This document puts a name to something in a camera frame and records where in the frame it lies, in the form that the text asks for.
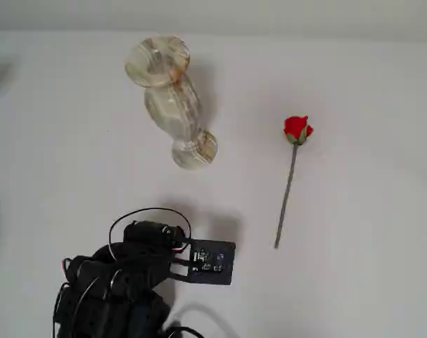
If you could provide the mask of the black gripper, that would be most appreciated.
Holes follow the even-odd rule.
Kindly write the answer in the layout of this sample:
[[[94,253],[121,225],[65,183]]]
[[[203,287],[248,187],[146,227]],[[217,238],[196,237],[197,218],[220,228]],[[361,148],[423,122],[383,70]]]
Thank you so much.
[[[173,227],[153,221],[134,221],[124,230],[124,242],[145,244],[181,252],[186,248],[185,232],[179,226]]]

